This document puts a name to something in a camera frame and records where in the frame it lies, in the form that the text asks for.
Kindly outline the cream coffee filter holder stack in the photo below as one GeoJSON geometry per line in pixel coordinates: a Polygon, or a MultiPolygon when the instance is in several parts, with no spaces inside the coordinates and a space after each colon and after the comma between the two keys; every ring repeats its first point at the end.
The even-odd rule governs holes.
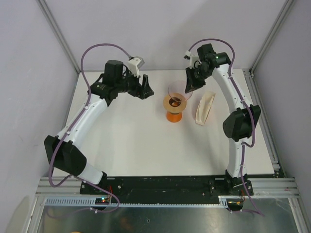
{"type": "Polygon", "coordinates": [[[201,98],[197,107],[195,123],[204,126],[210,113],[216,93],[207,91],[201,98]]]}

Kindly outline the clear pink plastic dripper cone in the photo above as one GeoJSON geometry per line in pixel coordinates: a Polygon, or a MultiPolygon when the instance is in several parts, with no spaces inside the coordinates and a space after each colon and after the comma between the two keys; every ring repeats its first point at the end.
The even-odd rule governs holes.
{"type": "Polygon", "coordinates": [[[174,81],[168,87],[168,94],[174,102],[183,103],[192,97],[192,92],[186,93],[185,89],[185,81],[174,81]]]}

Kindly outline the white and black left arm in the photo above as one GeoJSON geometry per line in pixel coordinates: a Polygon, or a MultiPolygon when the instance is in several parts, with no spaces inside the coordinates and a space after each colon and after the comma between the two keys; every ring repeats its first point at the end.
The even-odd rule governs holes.
{"type": "Polygon", "coordinates": [[[117,60],[106,62],[104,72],[89,87],[86,101],[74,119],[56,136],[48,135],[44,140],[50,168],[89,182],[90,188],[97,194],[107,190],[106,174],[87,161],[81,146],[96,119],[118,94],[128,93],[141,100],[154,95],[148,76],[139,75],[143,64],[144,60],[140,57],[131,57],[126,65],[117,60]]]}

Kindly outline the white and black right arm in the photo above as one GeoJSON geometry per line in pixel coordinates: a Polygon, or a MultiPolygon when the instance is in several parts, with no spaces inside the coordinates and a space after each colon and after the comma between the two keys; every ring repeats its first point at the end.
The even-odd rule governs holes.
{"type": "Polygon", "coordinates": [[[253,105],[241,90],[232,71],[234,58],[227,53],[216,53],[211,44],[197,49],[197,55],[190,50],[185,53],[190,64],[186,68],[185,92],[193,92],[206,84],[212,77],[220,87],[230,115],[223,122],[223,131],[229,139],[229,163],[225,171],[224,189],[230,195],[250,195],[252,185],[248,181],[245,162],[245,148],[255,144],[255,129],[261,109],[253,105]]]}

